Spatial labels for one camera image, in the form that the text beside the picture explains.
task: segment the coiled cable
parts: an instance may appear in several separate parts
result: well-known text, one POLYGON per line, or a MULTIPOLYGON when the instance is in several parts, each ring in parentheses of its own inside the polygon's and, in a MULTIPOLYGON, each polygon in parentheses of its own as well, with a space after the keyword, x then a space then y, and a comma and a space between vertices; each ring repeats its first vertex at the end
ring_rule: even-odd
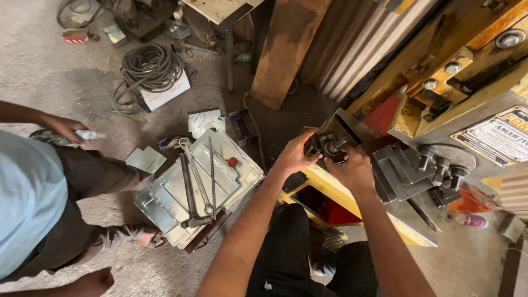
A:
POLYGON ((185 63, 180 56, 169 47, 158 44, 145 44, 128 51, 121 62, 121 74, 124 80, 114 91, 112 107, 124 115, 136 114, 139 111, 125 111, 118 106, 129 106, 128 101, 120 103, 123 95, 132 89, 140 89, 151 93, 163 93, 170 90, 183 74, 185 63), (123 84, 127 88, 118 93, 123 84))

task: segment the light blue t-shirt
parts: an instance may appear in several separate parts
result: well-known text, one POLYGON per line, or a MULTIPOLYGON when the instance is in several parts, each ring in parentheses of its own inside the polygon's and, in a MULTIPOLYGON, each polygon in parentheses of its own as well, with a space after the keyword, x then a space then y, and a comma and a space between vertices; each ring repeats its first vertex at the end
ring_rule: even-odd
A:
POLYGON ((55 149, 0 130, 0 280, 59 221, 68 197, 55 149))

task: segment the concrete floor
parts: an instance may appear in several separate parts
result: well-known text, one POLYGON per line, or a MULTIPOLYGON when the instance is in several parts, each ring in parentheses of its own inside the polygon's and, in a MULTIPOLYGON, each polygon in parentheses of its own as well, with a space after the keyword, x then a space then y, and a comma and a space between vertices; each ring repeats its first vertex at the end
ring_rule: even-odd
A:
MULTIPOLYGON (((2 100, 27 105, 85 123, 95 131, 108 133, 93 148, 106 155, 125 159, 137 146, 153 145, 158 138, 184 133, 187 113, 219 107, 223 115, 242 108, 241 96, 251 86, 248 65, 234 68, 235 94, 226 92, 222 57, 194 53, 184 55, 199 73, 191 90, 168 102, 151 114, 141 113, 125 119, 110 113, 111 94, 120 82, 121 57, 137 43, 115 49, 101 28, 112 23, 105 13, 89 29, 101 35, 98 43, 68 44, 55 23, 58 3, 52 0, 4 2, 0 18, 0 94, 2 100)), ((164 36, 154 42, 169 44, 164 36)), ((297 99, 285 102, 280 117, 259 103, 249 102, 259 112, 257 121, 263 132, 267 163, 280 152, 285 141, 304 125, 318 126, 332 111, 332 102, 303 86, 297 99), (270 125, 283 118, 282 125, 270 125)), ((23 136, 34 125, 0 125, 23 136)), ((84 219, 103 226, 124 222, 146 222, 133 206, 133 193, 108 194, 79 203, 84 219)), ((233 216, 232 224, 240 210, 233 216)), ((486 214, 488 229, 446 226, 438 248, 409 246, 420 268, 438 296, 496 296, 507 244, 496 234, 496 214, 486 214)), ((366 240, 362 227, 348 227, 350 241, 366 240)), ((29 290, 67 284, 88 272, 112 266, 115 285, 105 296, 191 296, 200 283, 222 236, 192 255, 177 248, 147 249, 127 244, 90 263, 65 268, 55 275, 45 272, 0 286, 0 292, 29 290)), ((317 280, 327 283, 327 277, 317 280)))

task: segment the black pants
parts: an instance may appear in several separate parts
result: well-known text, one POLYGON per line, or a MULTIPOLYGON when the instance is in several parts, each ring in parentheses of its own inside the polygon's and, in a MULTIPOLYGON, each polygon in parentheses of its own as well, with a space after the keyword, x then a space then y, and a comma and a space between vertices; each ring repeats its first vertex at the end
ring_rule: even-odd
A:
POLYGON ((335 259, 335 275, 325 287, 310 278, 308 217, 292 204, 279 214, 266 234, 251 272, 246 296, 376 296, 378 281, 368 242, 343 246, 335 259))
POLYGON ((0 283, 36 276, 43 270, 56 272, 80 261, 99 235, 119 226, 88 225, 77 201, 105 193, 137 190, 154 178, 123 161, 104 157, 99 151, 54 147, 68 182, 68 200, 59 221, 33 249, 24 262, 0 283))

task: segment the corrugated metal sheet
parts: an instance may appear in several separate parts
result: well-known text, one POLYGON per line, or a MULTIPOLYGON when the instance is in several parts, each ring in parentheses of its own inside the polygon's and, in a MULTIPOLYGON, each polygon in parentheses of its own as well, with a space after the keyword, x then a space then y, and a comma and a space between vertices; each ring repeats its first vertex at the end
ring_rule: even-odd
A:
POLYGON ((499 197, 504 210, 528 221, 528 172, 503 176, 499 197))
POLYGON ((333 0, 299 71, 302 81, 339 101, 409 33, 437 0, 402 14, 372 0, 333 0))

